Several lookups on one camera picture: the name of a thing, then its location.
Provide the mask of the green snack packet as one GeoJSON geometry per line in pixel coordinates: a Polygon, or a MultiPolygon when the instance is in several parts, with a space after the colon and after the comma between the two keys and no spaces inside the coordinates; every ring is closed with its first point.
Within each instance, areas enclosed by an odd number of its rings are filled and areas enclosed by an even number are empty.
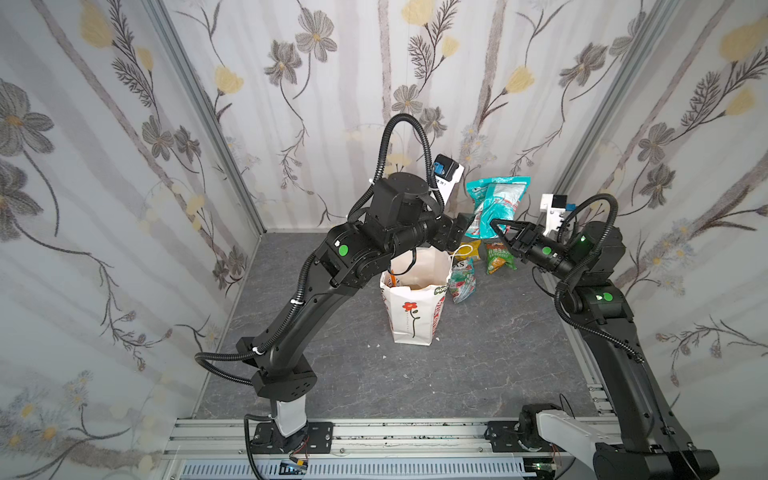
{"type": "Polygon", "coordinates": [[[516,269],[515,258],[503,243],[487,243],[486,250],[486,273],[492,275],[503,267],[511,270],[516,269]]]}

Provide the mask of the teal white snack packet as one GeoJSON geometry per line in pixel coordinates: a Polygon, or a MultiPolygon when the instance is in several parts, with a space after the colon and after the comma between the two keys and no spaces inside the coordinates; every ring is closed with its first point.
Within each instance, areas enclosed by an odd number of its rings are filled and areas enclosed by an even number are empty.
{"type": "Polygon", "coordinates": [[[527,176],[513,176],[484,178],[468,183],[466,192],[474,203],[474,219],[466,236],[482,240],[495,237],[491,221],[513,220],[530,182],[527,176]]]}

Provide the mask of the yellow snack packet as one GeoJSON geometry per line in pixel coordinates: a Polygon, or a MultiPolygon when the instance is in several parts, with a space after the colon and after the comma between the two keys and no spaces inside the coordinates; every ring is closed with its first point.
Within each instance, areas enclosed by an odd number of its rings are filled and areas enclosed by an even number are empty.
{"type": "Polygon", "coordinates": [[[472,240],[462,243],[454,254],[454,259],[458,261],[476,260],[480,258],[481,240],[472,240]]]}

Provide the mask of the white teal candy packet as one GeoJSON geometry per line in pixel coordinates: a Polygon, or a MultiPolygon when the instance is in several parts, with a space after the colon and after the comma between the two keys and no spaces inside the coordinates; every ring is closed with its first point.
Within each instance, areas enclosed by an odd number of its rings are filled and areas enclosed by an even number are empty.
{"type": "Polygon", "coordinates": [[[472,259],[461,260],[453,266],[447,286],[455,304],[467,300],[474,293],[476,276],[472,259]]]}

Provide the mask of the white paper bag red flower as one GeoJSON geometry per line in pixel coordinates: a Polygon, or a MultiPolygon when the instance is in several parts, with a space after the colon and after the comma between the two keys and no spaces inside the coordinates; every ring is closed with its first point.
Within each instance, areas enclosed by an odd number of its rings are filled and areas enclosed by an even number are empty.
{"type": "Polygon", "coordinates": [[[394,258],[390,269],[381,275],[379,288],[396,343],[432,344],[449,296],[447,283],[455,252],[418,247],[394,258]],[[396,287],[389,286],[389,272],[397,277],[396,287]]]}

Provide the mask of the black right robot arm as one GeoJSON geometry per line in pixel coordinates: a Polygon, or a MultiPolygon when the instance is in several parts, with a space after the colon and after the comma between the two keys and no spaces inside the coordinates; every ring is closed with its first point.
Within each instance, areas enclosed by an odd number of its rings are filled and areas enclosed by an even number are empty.
{"type": "Polygon", "coordinates": [[[633,313],[610,279],[624,255],[620,231],[591,222],[569,244],[546,237],[529,222],[495,219],[493,231],[510,253],[557,278],[554,305],[578,330],[604,379],[621,443],[590,447],[599,479],[712,479],[720,471],[712,451],[699,449],[674,415],[647,363],[633,313]]]}

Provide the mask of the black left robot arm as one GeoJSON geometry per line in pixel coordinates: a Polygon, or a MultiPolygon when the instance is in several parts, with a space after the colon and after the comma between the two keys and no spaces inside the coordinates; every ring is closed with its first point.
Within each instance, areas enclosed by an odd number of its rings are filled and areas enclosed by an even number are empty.
{"type": "Polygon", "coordinates": [[[255,370],[256,395],[269,400],[271,423],[284,438],[307,424],[305,396],[317,377],[304,350],[330,316],[392,261],[424,244],[439,251],[459,247],[473,215],[444,213],[433,180],[395,173],[374,181],[345,223],[332,228],[304,261],[297,288],[264,332],[243,337],[236,349],[255,370]]]}

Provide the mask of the small green circuit board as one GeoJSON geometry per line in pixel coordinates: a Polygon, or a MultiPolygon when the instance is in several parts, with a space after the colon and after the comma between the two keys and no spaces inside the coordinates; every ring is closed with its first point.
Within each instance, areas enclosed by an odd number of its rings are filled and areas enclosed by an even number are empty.
{"type": "Polygon", "coordinates": [[[282,461],[279,467],[280,475],[305,475],[308,472],[309,463],[306,460],[282,461]]]}

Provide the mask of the right corner aluminium post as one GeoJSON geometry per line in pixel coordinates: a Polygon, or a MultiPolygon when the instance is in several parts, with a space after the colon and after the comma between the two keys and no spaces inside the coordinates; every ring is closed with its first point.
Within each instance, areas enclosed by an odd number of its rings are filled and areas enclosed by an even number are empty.
{"type": "Polygon", "coordinates": [[[567,26],[553,35],[561,47],[558,67],[574,69],[572,80],[551,80],[549,96],[564,97],[553,146],[537,155],[533,203],[544,193],[580,202],[611,193],[621,210],[617,224],[635,234],[655,226],[657,209],[645,197],[632,199],[629,178],[650,169],[637,162],[639,142],[656,119],[649,86],[667,79],[656,61],[671,49],[665,40],[678,1],[575,1],[565,9],[567,26]]]}

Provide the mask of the corner aluminium post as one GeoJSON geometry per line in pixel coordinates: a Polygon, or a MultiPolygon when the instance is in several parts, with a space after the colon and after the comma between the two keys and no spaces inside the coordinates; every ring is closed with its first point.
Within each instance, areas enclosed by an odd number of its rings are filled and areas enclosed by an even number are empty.
{"type": "Polygon", "coordinates": [[[216,118],[213,103],[203,88],[181,38],[179,37],[169,12],[162,1],[144,0],[142,5],[149,16],[150,22],[158,35],[160,42],[169,55],[171,64],[179,77],[191,105],[201,121],[204,130],[213,143],[221,166],[232,185],[235,194],[245,210],[246,218],[251,229],[259,236],[267,229],[258,213],[256,205],[242,178],[237,163],[227,146],[220,122],[216,118]]]}
{"type": "Polygon", "coordinates": [[[650,169],[637,162],[639,142],[656,119],[649,86],[667,79],[656,61],[671,49],[665,40],[678,1],[575,1],[565,9],[567,26],[553,35],[561,47],[558,67],[574,69],[572,80],[551,80],[549,96],[564,97],[553,146],[537,155],[533,203],[544,193],[580,202],[611,193],[621,210],[617,224],[635,234],[655,226],[657,209],[645,197],[632,199],[629,178],[650,169]]]}

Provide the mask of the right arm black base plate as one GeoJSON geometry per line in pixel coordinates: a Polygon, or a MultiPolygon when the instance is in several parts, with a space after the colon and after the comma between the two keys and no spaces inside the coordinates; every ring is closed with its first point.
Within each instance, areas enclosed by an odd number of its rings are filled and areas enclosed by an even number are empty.
{"type": "Polygon", "coordinates": [[[490,421],[484,431],[494,453],[552,454],[563,450],[556,444],[545,441],[537,425],[520,421],[490,421]]]}

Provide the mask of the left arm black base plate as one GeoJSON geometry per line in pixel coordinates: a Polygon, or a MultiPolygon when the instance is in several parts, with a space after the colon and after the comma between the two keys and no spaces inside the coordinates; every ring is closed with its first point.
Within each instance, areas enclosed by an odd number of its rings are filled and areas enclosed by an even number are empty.
{"type": "Polygon", "coordinates": [[[254,454],[329,454],[333,441],[332,422],[308,422],[290,436],[280,433],[274,422],[254,424],[246,446],[254,454]]]}

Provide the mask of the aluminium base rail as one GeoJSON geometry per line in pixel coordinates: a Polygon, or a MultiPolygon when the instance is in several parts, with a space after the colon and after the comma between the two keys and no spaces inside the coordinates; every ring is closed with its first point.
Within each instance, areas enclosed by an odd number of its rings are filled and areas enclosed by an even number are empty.
{"type": "MultiPolygon", "coordinates": [[[[298,454],[296,460],[410,459],[410,458],[521,458],[527,479],[591,479],[587,455],[599,441],[621,443],[613,416],[577,417],[554,412],[545,419],[546,439],[563,452],[552,454],[494,453],[484,439],[483,418],[323,420],[334,424],[329,454],[298,454]]],[[[288,454],[249,455],[242,422],[236,420],[180,420],[161,457],[158,479],[250,479],[258,461],[289,460],[288,454]]]]}

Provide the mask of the left corner aluminium post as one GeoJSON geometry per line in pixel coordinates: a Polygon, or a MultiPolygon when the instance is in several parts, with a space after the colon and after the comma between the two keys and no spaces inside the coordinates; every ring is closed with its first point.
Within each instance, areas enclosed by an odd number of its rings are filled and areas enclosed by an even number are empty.
{"type": "Polygon", "coordinates": [[[203,88],[181,38],[179,37],[169,12],[162,1],[144,0],[142,5],[149,16],[150,22],[158,35],[160,42],[169,55],[171,64],[179,77],[191,105],[201,121],[204,130],[213,143],[221,166],[232,185],[235,194],[245,210],[246,218],[251,229],[259,236],[267,229],[258,213],[256,205],[242,178],[237,163],[227,146],[220,122],[216,118],[213,103],[203,88]]]}

